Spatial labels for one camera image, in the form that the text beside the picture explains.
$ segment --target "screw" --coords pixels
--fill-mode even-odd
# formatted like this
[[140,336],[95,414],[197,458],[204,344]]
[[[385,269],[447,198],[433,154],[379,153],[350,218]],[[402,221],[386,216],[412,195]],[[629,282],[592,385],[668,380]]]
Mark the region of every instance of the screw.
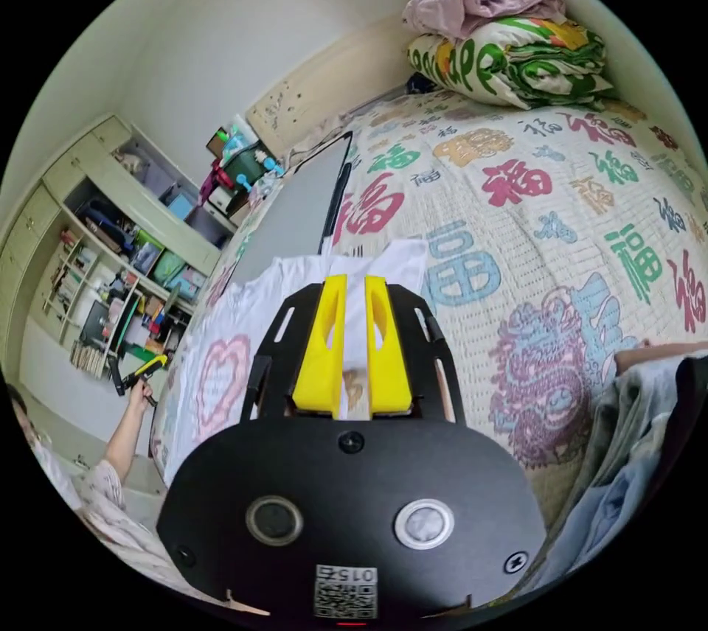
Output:
[[526,567],[526,563],[528,561],[528,553],[523,551],[515,552],[513,555],[510,555],[504,563],[504,572],[506,574],[516,574],[517,572],[521,572],[521,570]]
[[364,437],[359,432],[344,432],[339,435],[339,448],[345,454],[356,454],[364,449]]
[[197,560],[194,557],[194,553],[188,547],[178,545],[175,552],[177,553],[177,562],[179,562],[179,564],[183,567],[194,567]]

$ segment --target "qr code sticker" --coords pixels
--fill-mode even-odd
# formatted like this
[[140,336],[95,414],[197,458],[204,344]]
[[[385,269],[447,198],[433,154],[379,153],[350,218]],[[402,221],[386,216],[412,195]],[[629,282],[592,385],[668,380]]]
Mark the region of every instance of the qr code sticker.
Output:
[[377,583],[374,567],[317,565],[315,616],[376,618]]

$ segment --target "pink blanket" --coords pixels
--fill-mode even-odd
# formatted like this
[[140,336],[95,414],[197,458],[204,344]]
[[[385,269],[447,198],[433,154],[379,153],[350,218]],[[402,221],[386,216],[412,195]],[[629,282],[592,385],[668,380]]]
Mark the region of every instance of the pink blanket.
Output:
[[457,41],[492,19],[521,16],[562,24],[565,11],[563,0],[411,0],[403,10],[403,22],[420,34]]

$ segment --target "bed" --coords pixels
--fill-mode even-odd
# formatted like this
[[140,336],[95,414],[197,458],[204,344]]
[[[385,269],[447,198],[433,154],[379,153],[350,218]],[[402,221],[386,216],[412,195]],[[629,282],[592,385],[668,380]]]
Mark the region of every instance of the bed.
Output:
[[[550,526],[577,475],[590,403],[614,376],[613,353],[645,338],[708,337],[708,184],[659,119],[621,101],[604,111],[496,108],[451,91],[372,101],[411,72],[396,29],[382,23],[326,50],[249,120],[282,157],[353,132],[333,250],[369,257],[394,238],[428,243],[423,296],[451,345],[467,423],[515,456]],[[373,53],[382,39],[386,52]],[[360,82],[338,94],[325,80],[353,63],[366,65]],[[277,189],[224,252],[190,330],[274,201]],[[180,388],[188,341],[151,434],[168,486],[185,456],[173,450],[176,432],[193,411],[194,395]],[[365,373],[344,381],[350,417],[366,416]],[[239,413],[236,402],[224,426]]]

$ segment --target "quilted bedspread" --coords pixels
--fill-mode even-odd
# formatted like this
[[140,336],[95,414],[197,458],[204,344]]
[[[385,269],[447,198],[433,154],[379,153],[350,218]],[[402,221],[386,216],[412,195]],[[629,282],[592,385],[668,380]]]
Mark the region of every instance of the quilted bedspread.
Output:
[[[643,338],[708,337],[708,186],[654,121],[606,105],[501,111],[451,91],[378,105],[350,123],[353,171],[333,238],[336,252],[361,256],[395,237],[428,243],[423,295],[468,426],[515,456],[548,524],[613,354]],[[232,241],[194,321],[276,200]],[[153,423],[163,472],[180,403],[194,397],[179,391],[181,356]],[[350,416],[365,416],[365,374],[345,385]]]

